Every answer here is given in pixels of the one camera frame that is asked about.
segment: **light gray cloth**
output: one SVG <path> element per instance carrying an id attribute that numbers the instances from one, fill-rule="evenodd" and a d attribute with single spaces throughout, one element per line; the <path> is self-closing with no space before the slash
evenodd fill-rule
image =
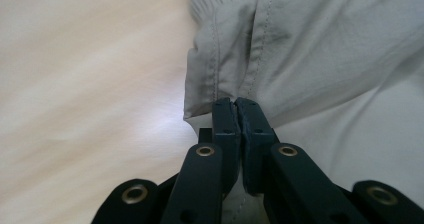
<path id="1" fill-rule="evenodd" d="M 246 97 L 336 184 L 381 181 L 424 207 L 424 0 L 191 4 L 184 118 L 196 131 L 213 101 Z"/>

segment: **wooden surface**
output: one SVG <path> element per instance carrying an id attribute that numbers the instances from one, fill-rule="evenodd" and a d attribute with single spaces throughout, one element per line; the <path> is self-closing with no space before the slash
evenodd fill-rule
<path id="1" fill-rule="evenodd" d="M 89 223 L 179 171 L 188 0 L 0 0 L 0 223 Z"/>

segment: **gray fabric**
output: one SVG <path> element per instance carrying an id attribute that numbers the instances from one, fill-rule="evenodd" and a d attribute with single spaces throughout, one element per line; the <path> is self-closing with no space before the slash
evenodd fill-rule
<path id="1" fill-rule="evenodd" d="M 195 130 L 214 100 L 255 100 L 335 183 L 382 181 L 424 207 L 424 0 L 191 2 Z"/>

